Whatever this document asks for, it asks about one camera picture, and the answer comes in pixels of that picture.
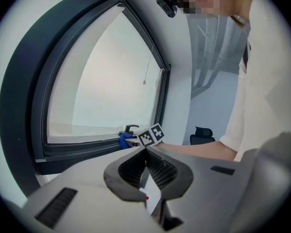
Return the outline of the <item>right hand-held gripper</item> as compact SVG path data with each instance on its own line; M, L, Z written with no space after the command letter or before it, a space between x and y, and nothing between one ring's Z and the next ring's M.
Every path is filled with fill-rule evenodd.
M159 123L154 124L150 128L136 135L136 138L126 138L125 142L130 147L150 147L162 142L165 134Z

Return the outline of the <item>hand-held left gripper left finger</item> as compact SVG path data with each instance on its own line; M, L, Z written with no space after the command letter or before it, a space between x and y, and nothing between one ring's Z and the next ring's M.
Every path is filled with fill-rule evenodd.
M106 167L130 158L139 148L120 150L79 162L28 197L23 210L36 218L64 188L76 191L63 215L53 227L55 233L162 233L163 228L146 209L146 194L125 184L129 192L121 199L104 181Z

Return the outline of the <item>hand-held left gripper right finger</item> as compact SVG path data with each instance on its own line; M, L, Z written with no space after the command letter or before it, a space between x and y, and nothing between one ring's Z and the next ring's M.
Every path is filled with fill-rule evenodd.
M157 147L148 151L167 161L180 161L193 173L193 181L180 197L166 201L169 216L182 224L172 233L230 233L236 208L247 187L257 150L248 150L241 161L224 161L169 152Z

